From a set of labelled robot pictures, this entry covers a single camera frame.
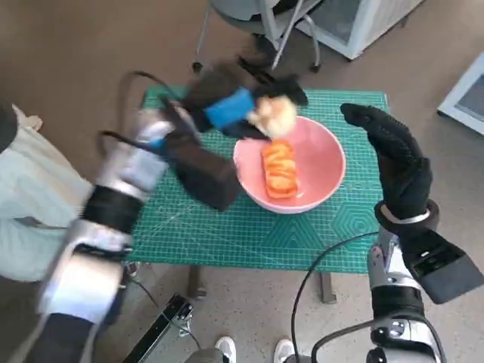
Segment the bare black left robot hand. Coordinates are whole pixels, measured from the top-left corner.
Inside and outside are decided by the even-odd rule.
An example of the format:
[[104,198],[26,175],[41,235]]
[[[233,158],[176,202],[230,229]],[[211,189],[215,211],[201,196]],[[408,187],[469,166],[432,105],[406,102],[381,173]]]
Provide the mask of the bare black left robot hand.
[[181,104],[200,132],[217,129],[237,139],[283,138],[308,98],[297,76],[276,77],[258,67],[221,63],[188,86]]

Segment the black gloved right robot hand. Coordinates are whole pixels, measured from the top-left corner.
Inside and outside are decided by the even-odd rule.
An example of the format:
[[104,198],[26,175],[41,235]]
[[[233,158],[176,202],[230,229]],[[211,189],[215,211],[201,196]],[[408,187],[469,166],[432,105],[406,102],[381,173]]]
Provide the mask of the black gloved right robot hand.
[[345,121],[367,132],[375,149],[383,190],[383,204],[399,220],[427,211],[433,180],[425,157],[409,128],[390,114],[372,106],[344,103]]

